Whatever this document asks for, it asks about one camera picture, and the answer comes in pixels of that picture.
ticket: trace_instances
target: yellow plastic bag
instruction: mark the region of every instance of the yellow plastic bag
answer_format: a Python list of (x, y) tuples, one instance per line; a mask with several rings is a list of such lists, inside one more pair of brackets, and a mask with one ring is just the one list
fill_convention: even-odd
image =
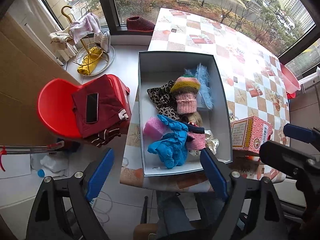
[(93, 47), (90, 50), (90, 54), (84, 56), (82, 60), (82, 64), (78, 67), (78, 73), (82, 75), (90, 75), (92, 71), (96, 68), (99, 59), (97, 59), (102, 52), (102, 49), (98, 49), (97, 47)]

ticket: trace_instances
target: black phone screen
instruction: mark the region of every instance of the black phone screen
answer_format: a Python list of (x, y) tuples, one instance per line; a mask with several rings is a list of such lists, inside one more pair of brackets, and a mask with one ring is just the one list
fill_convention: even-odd
[(85, 122), (95, 123), (98, 121), (98, 93), (87, 95)]

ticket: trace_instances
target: red knitted slipper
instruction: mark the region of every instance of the red knitted slipper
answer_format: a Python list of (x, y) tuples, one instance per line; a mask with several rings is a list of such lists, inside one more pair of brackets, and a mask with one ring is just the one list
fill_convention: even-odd
[(140, 16), (133, 16), (127, 19), (128, 31), (152, 32), (155, 25)]

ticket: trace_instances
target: table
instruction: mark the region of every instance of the table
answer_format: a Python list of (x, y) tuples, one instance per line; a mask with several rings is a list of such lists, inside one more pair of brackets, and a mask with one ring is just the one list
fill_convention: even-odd
[[(243, 119), (255, 115), (272, 124), (271, 139), (289, 146), (283, 134), (289, 123), (289, 106), (278, 58), (257, 42), (213, 20), (161, 8), (149, 51), (188, 51), (214, 55), (228, 108)], [(176, 192), (206, 192), (212, 187), (203, 171), (180, 175), (143, 176), (138, 96), (129, 126), (120, 183)], [(249, 179), (268, 176), (274, 183), (285, 174), (254, 161), (235, 156), (230, 168)]]

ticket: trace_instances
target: light blue fluffy object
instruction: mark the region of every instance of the light blue fluffy object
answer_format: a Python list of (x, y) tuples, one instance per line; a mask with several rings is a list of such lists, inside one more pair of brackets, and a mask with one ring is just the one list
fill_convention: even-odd
[(188, 127), (164, 115), (158, 114), (158, 118), (167, 125), (173, 133), (167, 133), (162, 136), (160, 141), (151, 143), (148, 147), (148, 152), (158, 154), (161, 162), (163, 162), (168, 169), (183, 165), (188, 156), (186, 148)]
[(196, 79), (200, 82), (199, 93), (196, 96), (197, 99), (197, 109), (198, 110), (208, 110), (213, 108), (211, 92), (209, 88), (209, 73), (206, 66), (201, 63), (198, 65), (197, 69), (185, 69), (185, 74), (194, 75)]

